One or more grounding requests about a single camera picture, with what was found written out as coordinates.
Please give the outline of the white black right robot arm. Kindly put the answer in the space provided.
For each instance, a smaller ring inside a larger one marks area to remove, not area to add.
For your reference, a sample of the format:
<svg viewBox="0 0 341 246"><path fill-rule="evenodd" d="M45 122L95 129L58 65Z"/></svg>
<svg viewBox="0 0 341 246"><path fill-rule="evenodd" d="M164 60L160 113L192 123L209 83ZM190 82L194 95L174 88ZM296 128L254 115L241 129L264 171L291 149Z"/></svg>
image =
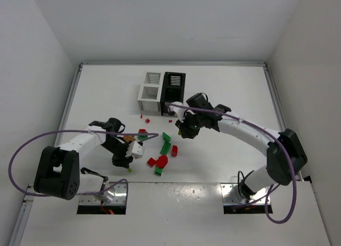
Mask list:
<svg viewBox="0 0 341 246"><path fill-rule="evenodd" d="M246 121L227 106L212 106L202 93L190 97L186 103L186 106L181 102L169 105L178 118L176 126L182 138L194 139L201 128L213 129L245 142L265 156L266 164L249 172L234 187L239 202L273 184L288 185L292 176L306 165L306 153L293 130L280 132Z"/></svg>

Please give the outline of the green square lego brick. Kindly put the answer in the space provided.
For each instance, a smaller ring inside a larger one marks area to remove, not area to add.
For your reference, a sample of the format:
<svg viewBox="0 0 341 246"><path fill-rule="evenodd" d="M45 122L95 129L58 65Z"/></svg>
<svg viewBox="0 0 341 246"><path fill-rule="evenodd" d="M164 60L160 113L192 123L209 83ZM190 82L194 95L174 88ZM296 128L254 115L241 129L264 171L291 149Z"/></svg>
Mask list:
<svg viewBox="0 0 341 246"><path fill-rule="evenodd" d="M143 140L148 138L148 132L146 129L139 129L138 131L138 140Z"/></svg>

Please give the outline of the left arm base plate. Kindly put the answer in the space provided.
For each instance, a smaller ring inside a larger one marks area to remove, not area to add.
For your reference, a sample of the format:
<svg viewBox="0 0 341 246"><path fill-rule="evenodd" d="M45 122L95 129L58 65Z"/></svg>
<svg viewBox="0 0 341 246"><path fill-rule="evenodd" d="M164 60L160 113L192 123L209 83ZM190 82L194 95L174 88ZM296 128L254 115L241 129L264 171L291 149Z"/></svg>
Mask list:
<svg viewBox="0 0 341 246"><path fill-rule="evenodd" d="M123 207L127 202L127 184L118 183L102 195L80 195L79 206L100 206L101 202L106 207Z"/></svg>

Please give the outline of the small red lego brick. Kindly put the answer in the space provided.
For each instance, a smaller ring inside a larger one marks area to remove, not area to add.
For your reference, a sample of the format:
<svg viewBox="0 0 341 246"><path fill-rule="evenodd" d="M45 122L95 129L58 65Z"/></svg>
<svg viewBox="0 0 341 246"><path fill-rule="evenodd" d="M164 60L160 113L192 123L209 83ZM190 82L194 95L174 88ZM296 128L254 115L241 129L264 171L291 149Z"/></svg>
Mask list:
<svg viewBox="0 0 341 246"><path fill-rule="evenodd" d="M154 158L150 158L148 161L147 161L147 165L149 167L154 167L156 165L156 160Z"/></svg>

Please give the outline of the green lego plate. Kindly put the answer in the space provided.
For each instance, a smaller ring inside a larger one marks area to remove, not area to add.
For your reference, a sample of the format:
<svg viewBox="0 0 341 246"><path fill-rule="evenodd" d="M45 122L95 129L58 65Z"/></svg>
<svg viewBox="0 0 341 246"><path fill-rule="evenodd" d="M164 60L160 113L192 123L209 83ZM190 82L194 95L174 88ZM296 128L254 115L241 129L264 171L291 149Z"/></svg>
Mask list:
<svg viewBox="0 0 341 246"><path fill-rule="evenodd" d="M167 155L170 148L171 148L171 143L170 142L164 142L164 144L160 150L160 154L161 155Z"/></svg>

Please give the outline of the red rectangular lego brick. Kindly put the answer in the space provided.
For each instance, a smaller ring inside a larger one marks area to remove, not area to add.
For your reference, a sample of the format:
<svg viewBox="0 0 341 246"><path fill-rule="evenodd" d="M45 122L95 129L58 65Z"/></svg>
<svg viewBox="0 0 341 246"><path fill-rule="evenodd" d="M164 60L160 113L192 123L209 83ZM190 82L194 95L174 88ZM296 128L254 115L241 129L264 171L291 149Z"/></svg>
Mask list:
<svg viewBox="0 0 341 246"><path fill-rule="evenodd" d="M172 146L172 151L171 151L171 156L172 157L177 157L177 155L178 155L178 146L173 145Z"/></svg>

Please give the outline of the small green lego brick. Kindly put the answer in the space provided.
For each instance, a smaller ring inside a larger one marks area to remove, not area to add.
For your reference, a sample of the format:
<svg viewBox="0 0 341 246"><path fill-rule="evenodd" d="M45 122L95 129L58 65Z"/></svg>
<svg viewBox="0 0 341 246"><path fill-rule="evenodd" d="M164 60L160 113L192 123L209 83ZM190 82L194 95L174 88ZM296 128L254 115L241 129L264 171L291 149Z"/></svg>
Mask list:
<svg viewBox="0 0 341 246"><path fill-rule="evenodd" d="M163 173L163 169L162 169L162 168L157 167L157 168L155 169L155 175L161 176L162 173Z"/></svg>

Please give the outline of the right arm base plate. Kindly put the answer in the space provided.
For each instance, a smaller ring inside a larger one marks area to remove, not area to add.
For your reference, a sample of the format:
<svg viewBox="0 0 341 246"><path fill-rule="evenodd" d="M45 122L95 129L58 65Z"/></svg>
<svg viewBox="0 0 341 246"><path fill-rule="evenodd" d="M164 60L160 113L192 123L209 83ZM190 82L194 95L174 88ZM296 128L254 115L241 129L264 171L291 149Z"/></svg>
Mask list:
<svg viewBox="0 0 341 246"><path fill-rule="evenodd" d="M268 188L262 188L255 194L244 192L236 183L221 184L222 200L225 206L239 206L243 204L265 204Z"/></svg>

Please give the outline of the red rounded lego brick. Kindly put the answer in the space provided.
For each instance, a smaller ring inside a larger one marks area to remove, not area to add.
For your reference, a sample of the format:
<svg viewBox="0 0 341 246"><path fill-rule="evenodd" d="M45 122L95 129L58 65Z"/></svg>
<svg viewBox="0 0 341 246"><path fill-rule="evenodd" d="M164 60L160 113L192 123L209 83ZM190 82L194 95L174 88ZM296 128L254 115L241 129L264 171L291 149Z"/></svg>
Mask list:
<svg viewBox="0 0 341 246"><path fill-rule="evenodd" d="M156 167L163 169L168 164L168 157L166 155L161 155L156 161Z"/></svg>

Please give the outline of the green slope lego brick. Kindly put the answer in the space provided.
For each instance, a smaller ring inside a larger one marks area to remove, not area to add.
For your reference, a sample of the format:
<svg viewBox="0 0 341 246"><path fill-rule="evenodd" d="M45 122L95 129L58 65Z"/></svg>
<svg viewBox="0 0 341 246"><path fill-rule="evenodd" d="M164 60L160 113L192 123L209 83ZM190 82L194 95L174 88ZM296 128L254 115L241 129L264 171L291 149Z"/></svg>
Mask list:
<svg viewBox="0 0 341 246"><path fill-rule="evenodd" d="M168 134L166 134L165 132L163 132L163 140L165 142L170 142L171 141L171 137Z"/></svg>

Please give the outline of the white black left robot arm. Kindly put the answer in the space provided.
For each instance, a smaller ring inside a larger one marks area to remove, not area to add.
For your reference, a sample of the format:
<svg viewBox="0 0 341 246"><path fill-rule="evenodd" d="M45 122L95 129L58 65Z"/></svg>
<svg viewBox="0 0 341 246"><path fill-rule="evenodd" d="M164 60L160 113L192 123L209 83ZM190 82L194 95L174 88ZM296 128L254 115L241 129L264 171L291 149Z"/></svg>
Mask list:
<svg viewBox="0 0 341 246"><path fill-rule="evenodd" d="M87 168L80 167L80 161L95 147L102 146L112 153L112 164L116 167L129 168L133 157L127 155L131 142L111 133L122 133L125 125L117 118L106 122L93 121L88 130L99 133L82 133L67 143L57 147L47 146L43 149L34 181L37 193L71 200L80 188L80 175L99 175Z"/></svg>

